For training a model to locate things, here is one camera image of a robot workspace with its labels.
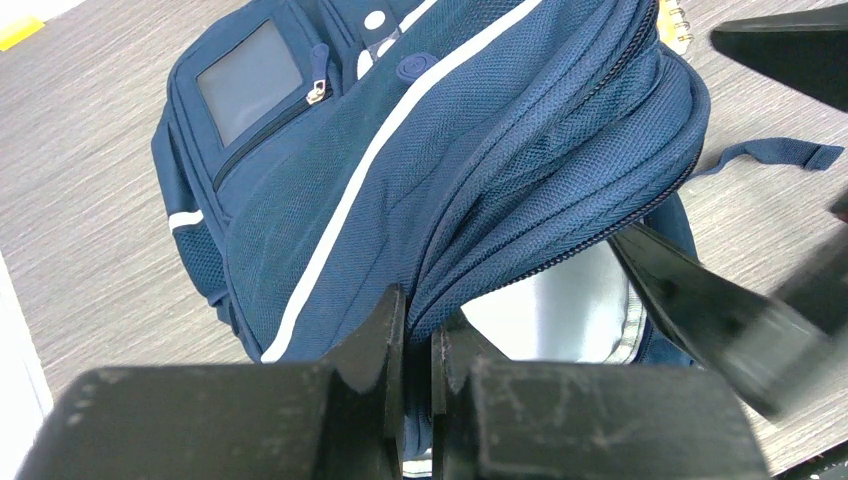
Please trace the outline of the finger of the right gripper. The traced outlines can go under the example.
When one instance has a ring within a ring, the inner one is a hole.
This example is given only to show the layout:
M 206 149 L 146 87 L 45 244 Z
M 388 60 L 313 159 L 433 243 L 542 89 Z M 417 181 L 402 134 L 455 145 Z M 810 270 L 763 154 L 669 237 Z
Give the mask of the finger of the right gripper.
M 660 330 L 766 418 L 795 410 L 847 359 L 847 229 L 764 296 L 634 225 L 612 249 Z
M 830 107 L 847 110 L 847 5 L 724 22 L 713 48 Z

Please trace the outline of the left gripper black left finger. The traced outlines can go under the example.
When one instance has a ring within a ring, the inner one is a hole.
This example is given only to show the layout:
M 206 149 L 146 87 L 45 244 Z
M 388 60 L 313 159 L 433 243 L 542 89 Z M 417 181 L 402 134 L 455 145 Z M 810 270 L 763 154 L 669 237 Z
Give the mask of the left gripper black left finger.
M 315 362 L 101 368 L 57 402 L 22 479 L 397 479 L 406 299 Z

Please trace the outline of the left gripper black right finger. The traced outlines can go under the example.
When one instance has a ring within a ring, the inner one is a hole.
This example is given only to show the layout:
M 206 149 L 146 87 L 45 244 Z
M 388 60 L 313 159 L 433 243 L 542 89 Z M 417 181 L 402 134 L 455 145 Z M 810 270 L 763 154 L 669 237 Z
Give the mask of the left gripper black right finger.
M 437 479 L 765 479 L 712 373 L 508 359 L 462 315 L 432 338 Z

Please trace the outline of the navy blue student backpack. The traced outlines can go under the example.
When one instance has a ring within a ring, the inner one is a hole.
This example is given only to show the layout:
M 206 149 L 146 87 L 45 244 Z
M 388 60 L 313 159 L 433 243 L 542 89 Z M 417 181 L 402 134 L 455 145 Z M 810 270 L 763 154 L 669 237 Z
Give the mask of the navy blue student backpack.
M 152 158 L 199 293 L 260 364 L 406 299 L 403 460 L 433 449 L 432 338 L 513 322 L 518 360 L 701 365 L 611 240 L 697 261 L 679 188 L 709 90 L 655 1 L 251 1 L 167 80 Z

